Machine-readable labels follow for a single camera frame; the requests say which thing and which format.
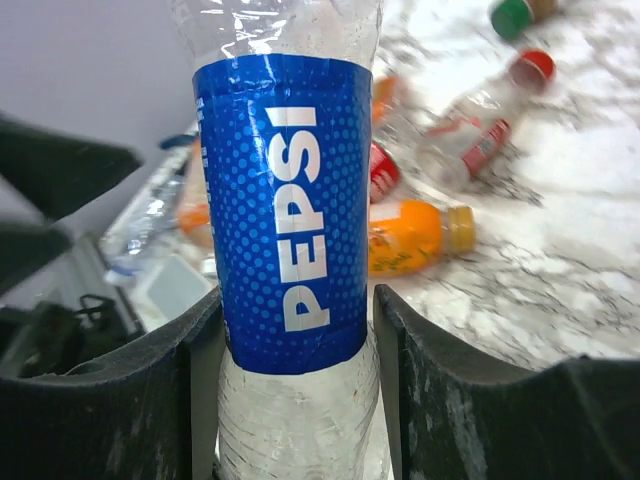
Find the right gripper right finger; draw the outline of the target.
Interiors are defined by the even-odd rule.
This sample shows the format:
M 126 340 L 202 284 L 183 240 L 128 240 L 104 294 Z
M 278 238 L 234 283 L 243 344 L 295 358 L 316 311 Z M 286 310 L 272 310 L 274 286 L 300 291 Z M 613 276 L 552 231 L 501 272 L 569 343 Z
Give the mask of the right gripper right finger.
M 635 479 L 639 364 L 531 371 L 438 327 L 386 285 L 374 331 L 398 479 Z

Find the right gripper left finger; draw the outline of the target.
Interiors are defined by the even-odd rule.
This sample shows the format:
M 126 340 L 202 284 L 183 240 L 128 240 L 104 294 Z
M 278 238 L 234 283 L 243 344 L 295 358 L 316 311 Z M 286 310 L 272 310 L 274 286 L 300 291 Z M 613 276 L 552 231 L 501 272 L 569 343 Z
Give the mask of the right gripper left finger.
M 64 375 L 1 377 L 4 479 L 218 479 L 220 294 Z

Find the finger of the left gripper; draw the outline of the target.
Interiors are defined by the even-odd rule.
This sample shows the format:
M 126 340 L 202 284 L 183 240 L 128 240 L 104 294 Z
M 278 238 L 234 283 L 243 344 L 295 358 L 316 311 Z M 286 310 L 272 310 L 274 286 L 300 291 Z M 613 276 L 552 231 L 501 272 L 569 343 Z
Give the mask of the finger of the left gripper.
M 1 294 L 43 269 L 73 246 L 63 229 L 48 225 L 1 222 Z
M 1 176 L 50 220 L 75 213 L 140 167 L 125 147 L 1 117 Z

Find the orange juice bottle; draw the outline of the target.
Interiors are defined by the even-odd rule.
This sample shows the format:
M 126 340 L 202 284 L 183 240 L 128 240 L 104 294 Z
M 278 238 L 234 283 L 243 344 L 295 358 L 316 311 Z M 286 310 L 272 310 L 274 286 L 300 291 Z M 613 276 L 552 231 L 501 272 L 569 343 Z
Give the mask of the orange juice bottle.
M 474 250 L 476 227 L 468 206 L 440 210 L 421 200 L 373 204 L 369 208 L 369 274 L 419 272 L 443 258 Z

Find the blue Pepsi bottle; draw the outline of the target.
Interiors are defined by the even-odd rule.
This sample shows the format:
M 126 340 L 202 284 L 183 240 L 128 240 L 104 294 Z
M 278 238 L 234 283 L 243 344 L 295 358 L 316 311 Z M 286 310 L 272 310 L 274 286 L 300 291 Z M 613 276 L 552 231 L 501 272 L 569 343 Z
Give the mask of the blue Pepsi bottle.
M 193 62 L 226 332 L 226 479 L 359 479 L 379 1 L 172 1 Z

